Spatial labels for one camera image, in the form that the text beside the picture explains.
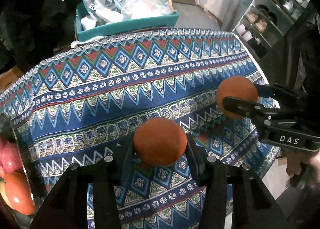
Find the person's right hand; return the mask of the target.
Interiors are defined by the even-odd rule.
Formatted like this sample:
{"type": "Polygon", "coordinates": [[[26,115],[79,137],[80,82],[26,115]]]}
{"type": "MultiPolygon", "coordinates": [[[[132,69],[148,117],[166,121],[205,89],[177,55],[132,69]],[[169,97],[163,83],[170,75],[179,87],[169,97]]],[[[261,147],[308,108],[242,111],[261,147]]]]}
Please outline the person's right hand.
{"type": "Polygon", "coordinates": [[[296,189],[304,187],[319,189],[319,152],[287,152],[286,172],[290,185],[296,189]]]}

